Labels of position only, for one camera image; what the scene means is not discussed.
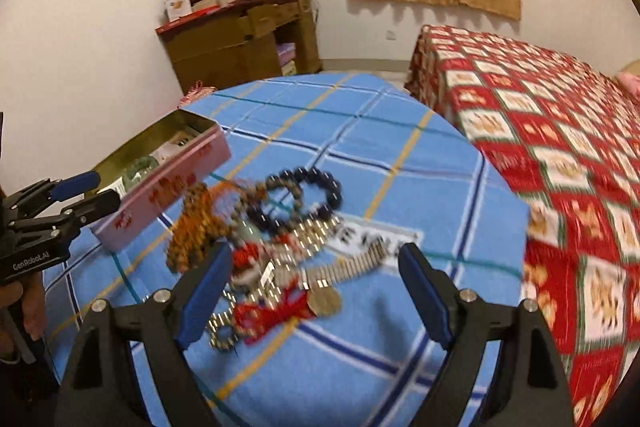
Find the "person's left hand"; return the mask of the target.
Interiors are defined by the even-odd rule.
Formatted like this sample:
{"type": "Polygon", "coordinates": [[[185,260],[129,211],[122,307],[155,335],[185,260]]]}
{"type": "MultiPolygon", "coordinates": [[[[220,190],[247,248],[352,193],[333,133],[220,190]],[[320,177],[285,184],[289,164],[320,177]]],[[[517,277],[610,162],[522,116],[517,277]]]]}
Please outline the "person's left hand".
{"type": "Polygon", "coordinates": [[[41,272],[34,272],[19,281],[2,285],[0,303],[2,309],[18,303],[26,334],[32,340],[40,339],[47,324],[41,272]]]}

